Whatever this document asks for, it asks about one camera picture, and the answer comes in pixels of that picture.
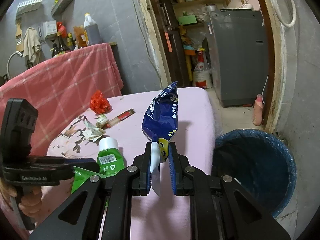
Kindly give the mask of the left hand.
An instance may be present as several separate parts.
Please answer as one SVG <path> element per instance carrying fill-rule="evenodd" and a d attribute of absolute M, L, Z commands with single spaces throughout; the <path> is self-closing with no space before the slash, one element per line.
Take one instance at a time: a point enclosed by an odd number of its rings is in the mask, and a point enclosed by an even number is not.
<path fill-rule="evenodd" d="M 5 202 L 11 207 L 10 198 L 17 197 L 17 191 L 1 178 L 1 194 Z M 28 217 L 36 218 L 42 208 L 42 190 L 40 187 L 33 187 L 31 192 L 21 198 L 19 209 Z"/>

